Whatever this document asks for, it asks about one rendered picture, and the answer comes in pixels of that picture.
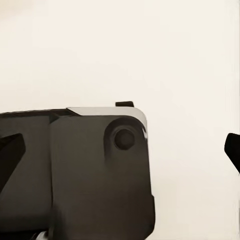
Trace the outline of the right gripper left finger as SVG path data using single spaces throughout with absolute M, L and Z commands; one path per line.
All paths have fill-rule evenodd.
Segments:
M 0 138 L 0 193 L 26 152 L 22 133 Z

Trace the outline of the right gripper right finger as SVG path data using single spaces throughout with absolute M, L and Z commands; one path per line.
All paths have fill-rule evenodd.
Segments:
M 227 135 L 224 151 L 240 173 L 240 135 L 229 133 Z

